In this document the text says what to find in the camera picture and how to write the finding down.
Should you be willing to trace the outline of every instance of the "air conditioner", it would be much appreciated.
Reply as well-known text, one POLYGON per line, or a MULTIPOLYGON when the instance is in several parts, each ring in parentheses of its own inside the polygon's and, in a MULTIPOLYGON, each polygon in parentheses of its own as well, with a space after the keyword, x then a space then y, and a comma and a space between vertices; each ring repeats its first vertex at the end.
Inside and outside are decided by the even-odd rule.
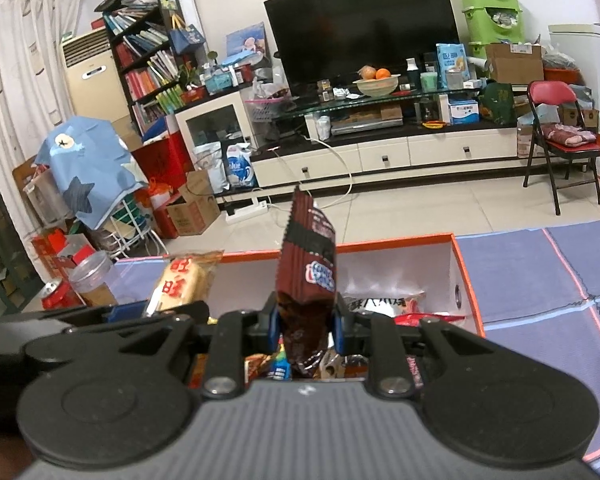
POLYGON ((111 121, 134 149, 140 137, 129 115, 106 29, 98 28, 62 44, 65 79, 76 115, 111 121))

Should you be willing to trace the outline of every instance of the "power strip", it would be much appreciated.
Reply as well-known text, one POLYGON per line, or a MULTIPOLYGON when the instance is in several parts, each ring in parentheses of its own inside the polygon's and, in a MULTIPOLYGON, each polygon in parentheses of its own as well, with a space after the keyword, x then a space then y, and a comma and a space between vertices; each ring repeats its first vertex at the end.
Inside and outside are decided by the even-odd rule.
POLYGON ((236 209, 235 213, 232 215, 226 216, 226 222, 228 225, 237 224, 238 222, 242 222, 243 220, 248 220, 249 218, 255 218, 256 216, 264 215, 269 210, 269 207, 266 202, 256 202, 254 199, 254 203, 248 205, 247 207, 241 207, 240 209, 236 209))

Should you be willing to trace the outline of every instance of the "tile floor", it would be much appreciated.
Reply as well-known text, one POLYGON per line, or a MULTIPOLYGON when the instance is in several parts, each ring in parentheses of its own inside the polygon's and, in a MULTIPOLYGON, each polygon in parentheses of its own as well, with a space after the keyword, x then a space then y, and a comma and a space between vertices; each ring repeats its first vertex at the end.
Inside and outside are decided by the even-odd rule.
MULTIPOLYGON (((575 172, 572 178, 582 178, 575 172)), ((474 180, 353 193, 324 211, 338 242, 359 242, 453 232, 479 234, 600 220, 593 184, 560 190, 562 215, 556 216, 548 176, 474 180)), ((337 197, 317 199, 318 205, 337 197)), ((277 206, 288 209, 289 203, 277 206)), ((288 212, 269 208, 266 215, 227 225, 224 214, 202 235, 167 243, 170 252, 224 249, 227 252, 277 249, 288 212)))

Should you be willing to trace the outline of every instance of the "orange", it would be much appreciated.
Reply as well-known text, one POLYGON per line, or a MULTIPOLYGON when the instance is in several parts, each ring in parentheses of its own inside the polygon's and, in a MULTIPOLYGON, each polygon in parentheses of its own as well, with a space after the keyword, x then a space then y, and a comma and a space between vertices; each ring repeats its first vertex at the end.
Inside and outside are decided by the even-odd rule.
POLYGON ((391 72, 385 68, 381 68, 376 72, 376 79, 386 79, 387 77, 391 77, 391 72))

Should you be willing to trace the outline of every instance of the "curtain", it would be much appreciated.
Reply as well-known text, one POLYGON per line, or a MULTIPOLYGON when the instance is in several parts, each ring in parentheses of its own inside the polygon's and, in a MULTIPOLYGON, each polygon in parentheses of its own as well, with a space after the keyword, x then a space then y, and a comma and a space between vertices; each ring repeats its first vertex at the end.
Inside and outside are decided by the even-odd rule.
POLYGON ((11 172, 74 114, 61 40, 75 32, 79 7, 80 0, 0 0, 0 193, 43 280, 46 269, 30 243, 40 226, 11 172))

